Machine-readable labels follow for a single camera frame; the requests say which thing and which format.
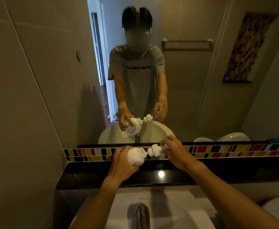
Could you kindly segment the person's left hand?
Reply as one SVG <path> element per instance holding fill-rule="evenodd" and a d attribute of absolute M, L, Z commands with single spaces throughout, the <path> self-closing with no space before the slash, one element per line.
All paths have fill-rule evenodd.
<path fill-rule="evenodd" d="M 132 146 L 116 148 L 113 154 L 113 160 L 108 176 L 119 185 L 130 177 L 128 176 L 128 165 L 130 164 L 127 159 L 127 153 L 132 148 Z"/>

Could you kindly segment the person's right hand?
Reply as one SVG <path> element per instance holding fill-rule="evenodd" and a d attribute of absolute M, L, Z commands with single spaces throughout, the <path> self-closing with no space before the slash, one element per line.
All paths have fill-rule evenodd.
<path fill-rule="evenodd" d="M 170 135 L 164 138 L 160 145 L 165 144 L 176 152 L 176 162 L 171 162 L 176 168 L 189 173 L 200 164 L 194 156 L 184 149 L 182 143 L 175 136 Z"/>

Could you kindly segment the white soap bottle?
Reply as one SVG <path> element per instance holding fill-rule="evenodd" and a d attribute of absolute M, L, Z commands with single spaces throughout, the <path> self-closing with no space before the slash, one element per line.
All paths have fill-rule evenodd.
<path fill-rule="evenodd" d="M 146 151 L 143 148 L 134 147 L 127 153 L 127 159 L 131 166 L 140 167 L 147 156 Z"/>

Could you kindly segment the white pump dispenser cap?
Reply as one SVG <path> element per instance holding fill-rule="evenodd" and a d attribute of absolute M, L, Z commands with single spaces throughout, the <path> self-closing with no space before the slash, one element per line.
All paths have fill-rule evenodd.
<path fill-rule="evenodd" d="M 169 147 L 165 144 L 162 146 L 158 146 L 157 144 L 152 145 L 147 150 L 149 156 L 159 157 L 164 150 L 169 150 Z"/>

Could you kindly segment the person's right forearm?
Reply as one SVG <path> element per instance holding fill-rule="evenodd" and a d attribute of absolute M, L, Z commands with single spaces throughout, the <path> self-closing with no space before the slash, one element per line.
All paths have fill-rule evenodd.
<path fill-rule="evenodd" d="M 229 229 L 279 229 L 279 220 L 217 177 L 202 162 L 187 164 L 186 172 L 203 190 Z"/>

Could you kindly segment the person's left forearm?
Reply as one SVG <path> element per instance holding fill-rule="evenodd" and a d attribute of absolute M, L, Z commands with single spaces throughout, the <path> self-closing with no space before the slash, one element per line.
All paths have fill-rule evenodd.
<path fill-rule="evenodd" d="M 123 179 L 107 176 L 93 200 L 80 213 L 69 229 L 105 229 L 115 195 Z"/>

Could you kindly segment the metal sink faucet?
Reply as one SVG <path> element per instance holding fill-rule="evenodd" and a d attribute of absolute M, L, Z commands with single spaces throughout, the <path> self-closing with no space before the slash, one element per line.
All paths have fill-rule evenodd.
<path fill-rule="evenodd" d="M 136 229 L 150 229 L 150 214 L 148 207 L 140 203 L 138 204 L 136 211 Z"/>

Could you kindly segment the colourful mosaic tile strip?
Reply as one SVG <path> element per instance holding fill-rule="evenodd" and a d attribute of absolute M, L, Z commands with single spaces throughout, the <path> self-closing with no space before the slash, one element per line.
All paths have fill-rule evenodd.
<path fill-rule="evenodd" d="M 184 149 L 197 159 L 279 157 L 279 143 L 184 145 Z M 115 147 L 89 147 L 64 149 L 68 162 L 108 162 L 112 160 Z"/>

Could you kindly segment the white sink basin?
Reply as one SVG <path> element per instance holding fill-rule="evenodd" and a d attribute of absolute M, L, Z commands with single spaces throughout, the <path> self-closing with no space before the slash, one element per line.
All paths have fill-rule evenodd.
<path fill-rule="evenodd" d="M 150 229 L 216 229 L 190 191 L 118 193 L 105 229 L 136 229 L 140 203 L 149 209 Z"/>

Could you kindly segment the large wall mirror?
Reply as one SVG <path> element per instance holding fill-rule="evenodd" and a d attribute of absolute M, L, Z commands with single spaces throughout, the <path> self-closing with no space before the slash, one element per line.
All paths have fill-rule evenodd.
<path fill-rule="evenodd" d="M 279 52 L 279 0 L 99 0 L 116 122 L 99 144 L 279 137 L 257 98 Z"/>

